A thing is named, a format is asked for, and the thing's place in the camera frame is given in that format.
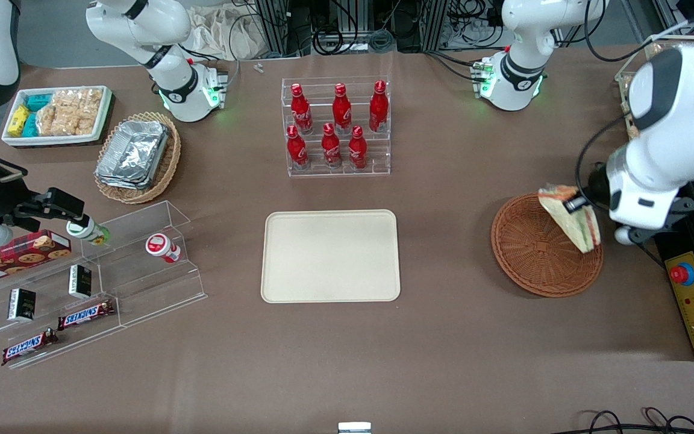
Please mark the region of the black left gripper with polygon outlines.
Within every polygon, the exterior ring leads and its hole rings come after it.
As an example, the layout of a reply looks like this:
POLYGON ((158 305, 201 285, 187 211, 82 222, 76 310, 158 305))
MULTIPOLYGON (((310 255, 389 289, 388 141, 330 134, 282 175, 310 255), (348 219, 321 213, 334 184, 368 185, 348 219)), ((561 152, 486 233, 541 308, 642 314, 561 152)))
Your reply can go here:
POLYGON ((589 205, 600 210, 610 208, 610 190, 606 168, 606 164, 594 164, 594 168, 587 176, 584 194, 575 194, 563 201, 564 209, 568 214, 573 214, 589 205))

